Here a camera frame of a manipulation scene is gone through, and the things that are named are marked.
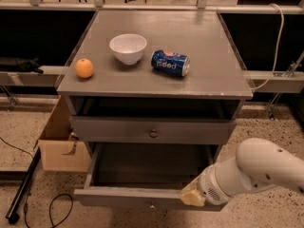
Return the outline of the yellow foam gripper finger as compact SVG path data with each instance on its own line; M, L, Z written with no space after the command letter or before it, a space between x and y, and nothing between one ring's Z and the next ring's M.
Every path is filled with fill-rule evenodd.
M180 200L185 205L203 207L205 205L206 198L200 192L197 180L192 180L184 188L180 190Z

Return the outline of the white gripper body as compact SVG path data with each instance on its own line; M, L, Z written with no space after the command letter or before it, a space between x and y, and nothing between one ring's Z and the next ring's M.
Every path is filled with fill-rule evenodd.
M199 175L198 188L208 203L222 205L230 200L219 187L216 179L216 167L210 165Z

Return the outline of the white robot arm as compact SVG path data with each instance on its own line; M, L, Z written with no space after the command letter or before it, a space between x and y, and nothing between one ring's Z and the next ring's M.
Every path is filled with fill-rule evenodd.
M222 205L239 194L282 186L304 193L304 161L277 144L251 138L241 142L234 157L205 168L180 191L186 205Z

